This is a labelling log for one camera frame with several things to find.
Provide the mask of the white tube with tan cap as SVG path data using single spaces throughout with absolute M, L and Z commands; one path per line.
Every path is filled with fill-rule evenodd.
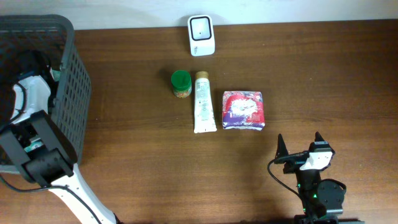
M 217 131 L 208 72 L 195 74 L 194 133 Z

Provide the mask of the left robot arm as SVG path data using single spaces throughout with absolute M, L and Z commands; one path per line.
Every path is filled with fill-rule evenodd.
M 57 90 L 50 59 L 25 50 L 8 79 L 15 94 L 12 116 L 1 126 L 1 147 L 35 192 L 55 194 L 81 223 L 119 223 L 84 180 L 74 147 L 48 114 Z

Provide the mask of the purple red pad pack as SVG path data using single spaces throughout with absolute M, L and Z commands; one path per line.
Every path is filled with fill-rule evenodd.
M 262 131 L 264 102 L 260 91 L 225 91 L 222 98 L 223 129 Z

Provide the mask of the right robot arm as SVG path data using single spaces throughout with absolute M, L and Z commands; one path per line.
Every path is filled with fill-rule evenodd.
M 294 223 L 362 223 L 358 219 L 340 220 L 347 187 L 334 179 L 322 179 L 320 173 L 330 167 L 335 151 L 315 133 L 308 150 L 290 154 L 281 134 L 277 138 L 275 158 L 267 166 L 270 176 L 294 193 L 301 201 L 303 214 L 294 216 Z M 282 164 L 284 174 L 295 174 L 297 190 L 280 181 L 272 172 L 271 164 Z

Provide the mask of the green lid jar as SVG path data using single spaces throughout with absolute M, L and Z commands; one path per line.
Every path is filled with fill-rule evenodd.
M 186 98 L 192 92 L 192 78 L 185 70 L 177 70 L 171 76 L 174 95 L 178 98 Z

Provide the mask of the teal wipes packet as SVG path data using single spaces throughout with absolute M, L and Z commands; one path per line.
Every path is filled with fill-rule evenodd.
M 51 75 L 52 75 L 52 77 L 53 77 L 53 80 L 54 80 L 55 82 L 58 82 L 58 81 L 60 80 L 60 71 L 51 69 L 51 70 L 50 70 L 50 73 L 51 73 Z

